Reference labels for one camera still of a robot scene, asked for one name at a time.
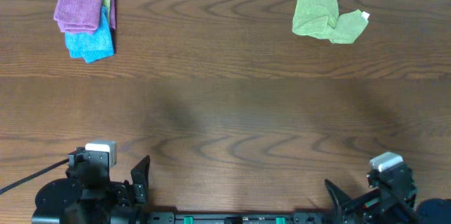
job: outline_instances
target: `green cloth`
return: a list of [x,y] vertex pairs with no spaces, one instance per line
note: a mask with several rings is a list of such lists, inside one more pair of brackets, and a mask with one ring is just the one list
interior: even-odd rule
[[108,26],[110,25],[110,6],[111,6],[111,0],[102,0],[101,1],[102,6],[106,6],[106,17],[108,18]]
[[337,0],[297,0],[292,31],[333,44],[352,44],[367,25],[360,10],[338,17]]

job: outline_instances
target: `white tag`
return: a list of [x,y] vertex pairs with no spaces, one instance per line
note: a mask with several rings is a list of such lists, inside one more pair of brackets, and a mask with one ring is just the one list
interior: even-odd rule
[[369,17],[369,13],[367,13],[367,12],[364,11],[364,12],[362,13],[362,18],[365,19],[366,21],[368,21],[368,17]]

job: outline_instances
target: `blue cloth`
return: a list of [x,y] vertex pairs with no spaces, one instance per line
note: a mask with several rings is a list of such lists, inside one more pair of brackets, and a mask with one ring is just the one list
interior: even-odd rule
[[92,63],[101,58],[114,55],[107,14],[107,7],[102,6],[99,28],[92,35],[87,33],[65,33],[66,47],[71,58],[84,58],[86,63]]

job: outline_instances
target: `wire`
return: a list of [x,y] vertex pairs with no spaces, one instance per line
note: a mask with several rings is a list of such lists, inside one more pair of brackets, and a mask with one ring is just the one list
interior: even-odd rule
[[53,164],[53,165],[51,165],[51,166],[49,166],[49,167],[47,167],[47,168],[45,168],[45,169],[43,169],[43,170],[41,170],[41,171],[38,171],[38,172],[34,173],[33,175],[29,175],[29,176],[27,176],[26,178],[23,178],[23,179],[21,179],[21,180],[19,180],[19,181],[17,181],[17,182],[14,182],[14,183],[12,183],[12,184],[6,186],[6,187],[3,188],[3,189],[0,189],[0,195],[2,195],[3,193],[9,191],[10,189],[13,189],[14,187],[17,187],[17,186],[23,184],[24,182],[28,182],[28,181],[30,181],[31,179],[36,178],[36,177],[38,177],[38,176],[40,176],[40,175],[42,175],[42,174],[44,174],[44,173],[47,173],[47,172],[49,172],[50,170],[52,170],[52,169],[54,169],[54,168],[57,168],[57,167],[63,165],[64,163],[67,163],[67,162],[69,162],[69,159],[68,159],[68,158],[67,158],[66,160],[62,160],[62,161],[60,161],[60,162],[58,162],[58,163],[55,163],[55,164]]

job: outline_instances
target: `wooden table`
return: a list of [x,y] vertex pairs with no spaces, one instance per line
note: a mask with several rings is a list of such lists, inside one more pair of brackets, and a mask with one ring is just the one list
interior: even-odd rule
[[[117,0],[116,55],[69,58],[56,0],[0,0],[0,187],[93,139],[112,180],[151,156],[151,202],[181,211],[328,208],[385,151],[419,200],[449,197],[451,0],[338,0],[370,23],[354,44],[291,32],[296,0]],[[0,196],[29,223],[65,166]]]

